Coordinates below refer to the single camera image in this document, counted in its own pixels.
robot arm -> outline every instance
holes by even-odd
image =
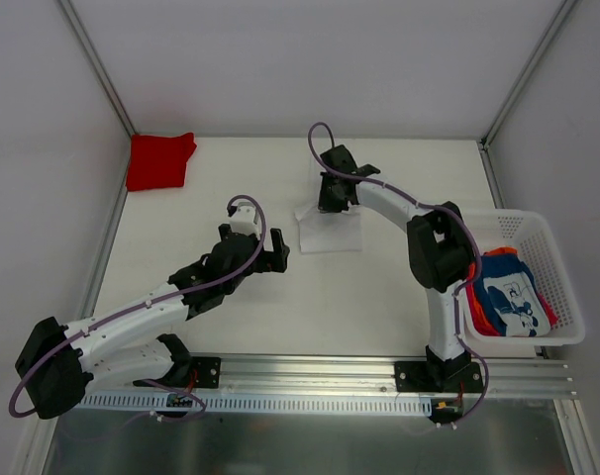
[[[176,335],[159,335],[160,330],[218,307],[253,273],[284,272],[287,268],[289,247],[280,230],[271,230],[273,251],[257,251],[261,236],[254,205],[232,207],[230,223],[221,225],[219,234],[221,241],[210,253],[104,318],[65,326],[50,317],[36,324],[16,363],[22,378],[52,348],[83,334],[43,364],[26,384],[41,419],[65,413],[94,391],[142,379],[166,386],[187,385],[192,357]],[[214,284],[247,264],[255,253],[255,260],[243,272]],[[200,290],[188,292],[193,286]],[[129,346],[140,339],[150,342]]]
[[[460,226],[441,210],[423,209],[385,186],[380,171],[372,165],[358,168],[343,145],[334,146],[320,155],[332,169],[322,173],[318,208],[323,213],[339,213],[349,205],[361,205],[384,216],[407,234],[410,268],[426,289],[430,313],[430,340],[426,347],[424,373],[408,374],[412,383],[446,390],[455,386],[456,376],[471,361],[470,354],[456,336],[454,290],[467,278],[474,252]],[[355,180],[372,176],[373,180]],[[451,202],[442,205],[460,217]]]

white napkin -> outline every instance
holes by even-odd
[[[320,213],[316,203],[294,212],[300,229],[300,252],[362,250],[361,215],[356,209],[347,213]]]

black mounting bracket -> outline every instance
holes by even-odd
[[[219,389],[221,358],[195,356],[192,358],[190,371],[196,376],[195,389]]]
[[[466,351],[442,361],[426,346],[426,360],[397,361],[394,370],[399,393],[480,394],[483,391],[480,365],[472,362]]]
[[[370,164],[357,167],[352,155],[343,145],[328,149],[320,157],[327,166],[346,175],[365,178],[379,173],[379,169]],[[359,204],[355,190],[359,180],[341,178],[328,171],[320,174],[322,175],[322,185],[320,186],[318,209],[322,213],[341,213],[348,210],[349,205]]]
[[[482,375],[478,363],[469,363],[440,388],[432,379],[420,378],[427,373],[426,361],[397,361],[395,383],[398,393],[459,393],[460,383],[464,394],[480,394],[483,390]]]

red fabric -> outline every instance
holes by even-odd
[[[489,252],[485,252],[484,255],[499,255],[499,254],[518,254],[518,250],[514,247],[498,247],[497,249],[490,250]],[[471,279],[476,270],[476,266],[471,264],[469,266],[469,275],[468,279]],[[476,299],[476,294],[474,293],[473,285],[468,285],[465,289],[467,292],[467,303],[469,304],[469,312],[471,313],[471,319],[474,323],[474,328],[480,334],[486,336],[500,336],[500,333],[489,323],[487,316],[485,315],[480,302]],[[557,323],[558,316],[555,314],[553,309],[550,307],[549,303],[545,300],[545,298],[536,291],[536,295],[542,304],[543,309],[545,309],[545,314],[547,314],[547,318],[549,319],[550,326],[552,327]]]
[[[545,309],[545,313],[547,314],[547,318],[549,319],[550,327],[552,328],[553,325],[555,325],[557,323],[557,320],[559,320],[559,317],[555,314],[553,309],[550,307],[549,302],[547,302],[547,300],[541,294],[538,294],[538,298],[540,299],[542,308]]]
[[[127,189],[143,191],[182,187],[186,163],[196,147],[192,133],[181,137],[134,135],[126,177]]]
[[[469,266],[469,275],[468,279],[471,279],[474,276],[474,272],[476,271],[475,264],[471,264]],[[469,284],[465,289],[467,292],[467,303],[469,304],[469,312],[471,313],[471,320],[474,323],[474,328],[480,334],[484,334],[486,336],[500,336],[500,333],[494,329],[494,326],[489,323],[487,317],[485,316],[485,311],[482,309],[480,302],[476,299],[476,294],[474,293],[474,286]]]

white table surface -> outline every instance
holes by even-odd
[[[348,139],[422,201],[493,208],[476,142]],[[260,354],[424,354],[425,292],[408,265],[404,233],[362,210],[362,252],[304,255],[293,210],[317,198],[319,169],[304,139],[199,138],[181,189],[129,193],[95,315],[164,282],[218,242],[228,200],[255,197],[291,247],[284,274],[247,278],[221,307],[175,327],[191,351]],[[318,149],[327,146],[316,140]],[[533,357],[532,346],[470,341],[484,356]]]

